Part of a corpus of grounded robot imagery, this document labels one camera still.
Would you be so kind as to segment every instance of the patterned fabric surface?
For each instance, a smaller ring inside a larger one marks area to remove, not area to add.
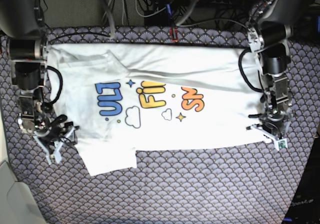
[[[57,28],[49,40],[107,28]],[[247,47],[241,32],[179,28],[177,45]],[[171,44],[168,28],[121,27],[116,39],[79,34],[52,43]],[[1,37],[0,95],[8,155],[19,181],[28,184],[50,224],[258,224],[281,223],[304,172],[319,125],[320,50],[290,42],[288,68],[294,118],[288,149],[273,144],[184,151],[138,151],[138,168],[90,177],[72,148],[62,163],[48,166],[33,139],[17,123],[18,90]]]

